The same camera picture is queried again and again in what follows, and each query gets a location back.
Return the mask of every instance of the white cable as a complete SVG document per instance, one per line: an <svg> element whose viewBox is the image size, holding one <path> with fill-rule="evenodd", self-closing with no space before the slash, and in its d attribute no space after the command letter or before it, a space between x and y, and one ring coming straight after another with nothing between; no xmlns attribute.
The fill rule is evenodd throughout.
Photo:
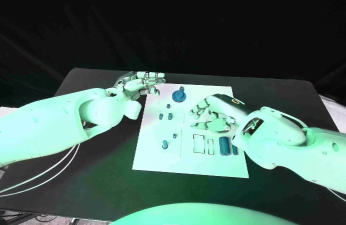
<svg viewBox="0 0 346 225"><path fill-rule="evenodd" d="M19 191L19 192L15 192L15 193L6 194L6 195L0 195L0 197L6 197L6 196L12 196L12 195L20 194L20 193L23 193L23 192L26 192L26 191L38 188L38 187L39 187L41 185L43 185L45 183L48 183L48 182L64 172L64 170L65 170L66 167L69 166L69 164L71 164L71 162L72 162L72 160L74 160L74 158L75 158L75 156L77 156L79 146L81 146L81 143L79 143L78 146L77 146L77 150L75 150L75 152L74 152L74 156L72 156L72 158L71 158L66 166L64 167L64 169L62 169L45 182L42 182L39 185L28 188L26 190L22 190L22 191Z"/></svg>
<svg viewBox="0 0 346 225"><path fill-rule="evenodd" d="M15 188L19 187L20 185L29 183L32 180L35 180L38 177L41 177L45 173L48 173L48 172L62 163L62 161L66 159L66 157L69 156L69 154L71 154L71 152L72 152L72 150L74 150L75 147L77 147L77 146L74 146L74 147L71 148L71 150L69 150L68 154L65 155L65 157L61 159L61 161L59 161L45 172L42 172L39 175L36 175L35 177L32 177L30 179L28 179L28 180L23 181L22 183L19 183L17 185L15 185L15 186L6 188L4 190L2 190L2 191L0 191L0 194L2 194L3 192L9 191L10 189L15 189Z"/></svg>
<svg viewBox="0 0 346 225"><path fill-rule="evenodd" d="M342 197L335 193L335 191L332 191L329 188L326 188L326 189L346 202L346 199L342 198Z"/></svg>

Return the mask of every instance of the black curtain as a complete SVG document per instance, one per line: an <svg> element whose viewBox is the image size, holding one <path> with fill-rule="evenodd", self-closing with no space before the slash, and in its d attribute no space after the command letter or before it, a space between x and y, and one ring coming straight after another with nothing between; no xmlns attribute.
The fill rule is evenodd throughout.
<svg viewBox="0 0 346 225"><path fill-rule="evenodd" d="M0 106L75 67L300 79L345 103L346 0L2 0Z"/></svg>

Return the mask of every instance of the robotic hand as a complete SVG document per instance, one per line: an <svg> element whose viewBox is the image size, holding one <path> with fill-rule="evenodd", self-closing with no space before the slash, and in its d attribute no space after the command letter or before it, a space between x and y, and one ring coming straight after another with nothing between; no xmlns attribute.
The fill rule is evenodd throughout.
<svg viewBox="0 0 346 225"><path fill-rule="evenodd" d="M165 73L128 72L108 89L92 88L36 101L0 118L0 167L48 156L137 119L140 95L160 94Z"/></svg>
<svg viewBox="0 0 346 225"><path fill-rule="evenodd" d="M224 94L206 97L189 114L199 119L208 108L212 120L195 122L192 127L225 134L237 126L231 143L261 167L283 166L307 181L346 194L346 134L309 128L270 107L250 112L244 102Z"/></svg>

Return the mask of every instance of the black tabletop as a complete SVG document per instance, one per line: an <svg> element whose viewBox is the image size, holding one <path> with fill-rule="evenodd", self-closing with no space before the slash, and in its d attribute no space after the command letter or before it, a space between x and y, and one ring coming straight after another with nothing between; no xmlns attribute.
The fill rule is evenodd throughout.
<svg viewBox="0 0 346 225"><path fill-rule="evenodd" d="M124 73L77 68L69 72L56 96L91 88L107 89ZM301 119L310 127L338 131L307 81L170 73L166 81L231 86L235 98L251 109L268 106ZM144 96L139 102L144 105ZM250 179L133 170L141 117L143 110L137 120L124 117L118 126L85 141L64 173L36 189L0 197L0 209L115 221L146 208L195 202L248 208L299 224L346 221L346 203L325 187L306 181L284 167L261 168L248 157ZM0 180L0 189L38 175L66 152L12 164ZM43 182L64 166L13 192Z"/></svg>

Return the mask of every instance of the white paper sheet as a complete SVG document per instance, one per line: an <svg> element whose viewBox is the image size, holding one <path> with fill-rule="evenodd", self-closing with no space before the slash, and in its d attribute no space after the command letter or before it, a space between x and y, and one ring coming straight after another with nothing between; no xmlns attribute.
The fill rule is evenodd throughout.
<svg viewBox="0 0 346 225"><path fill-rule="evenodd" d="M186 100L175 102L172 94L185 88ZM182 174L198 174L235 178L250 178L244 151L238 148L238 155L222 156L219 137L232 137L235 127L227 134L190 128L196 122L188 112L193 106L214 94L234 96L228 86L205 86L189 84L162 84L157 86L160 96L146 98L137 149L133 169ZM198 121L209 121L208 112ZM193 152L193 135L203 135L205 153ZM167 149L163 149L163 140L167 140ZM209 154L208 140L214 142L214 154Z"/></svg>

